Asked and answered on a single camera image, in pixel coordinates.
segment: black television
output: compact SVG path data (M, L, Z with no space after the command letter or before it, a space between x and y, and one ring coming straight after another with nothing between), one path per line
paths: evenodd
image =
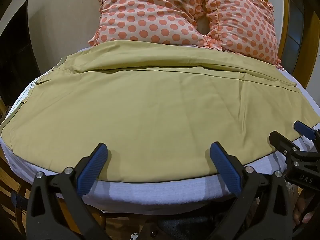
M40 71L33 54L28 26L28 1L0 35L0 97L12 106Z

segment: human hand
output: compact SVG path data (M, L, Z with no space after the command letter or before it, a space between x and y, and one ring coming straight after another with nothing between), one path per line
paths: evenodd
M302 223L306 224L312 218L314 211L306 214L303 218L301 217L301 214L304 212L306 207L309 205L309 203L311 202L314 195L315 195L315 193L310 189L302 190L300 196L297 199L294 210L293 210L293 221L295 222L296 225L300 224L301 219L302 219Z

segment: pillow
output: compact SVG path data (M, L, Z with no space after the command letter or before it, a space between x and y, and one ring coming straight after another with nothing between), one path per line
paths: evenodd
M277 65L273 6L262 0L205 0L208 36L225 50Z
M214 47L197 31L204 15L199 0L99 0L100 26L89 41L131 40Z

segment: bed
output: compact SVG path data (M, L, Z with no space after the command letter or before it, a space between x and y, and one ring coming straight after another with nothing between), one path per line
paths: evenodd
M314 111L320 115L320 108L306 90L289 73L278 71L290 81L297 83L297 87L309 101ZM26 98L28 91L34 87L39 78L26 87L8 113L7 118L15 111L19 103ZM320 129L320 123L314 128ZM11 169L27 182L32 183L38 171L43 171L46 175L55 174L16 156L1 138L0 143ZM295 140L294 143L306 151L314 148L313 143L304 136ZM265 174L272 174L277 170L284 172L286 169L285 157L279 152L274 152L249 165L254 167L256 171ZM90 193L84 196L84 201L106 212L161 215L191 211L209 201L223 201L229 196L230 193L221 177L219 175L211 175L195 179L156 183L124 183L99 180L95 182Z

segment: yellow-green fabric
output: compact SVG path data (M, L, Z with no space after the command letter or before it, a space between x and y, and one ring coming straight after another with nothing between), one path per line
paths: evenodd
M0 126L14 154L55 172L99 142L109 158L99 179L155 182L216 173L219 141L243 163L290 140L296 120L320 117L295 83L268 63L203 48L110 41L68 56L43 76Z

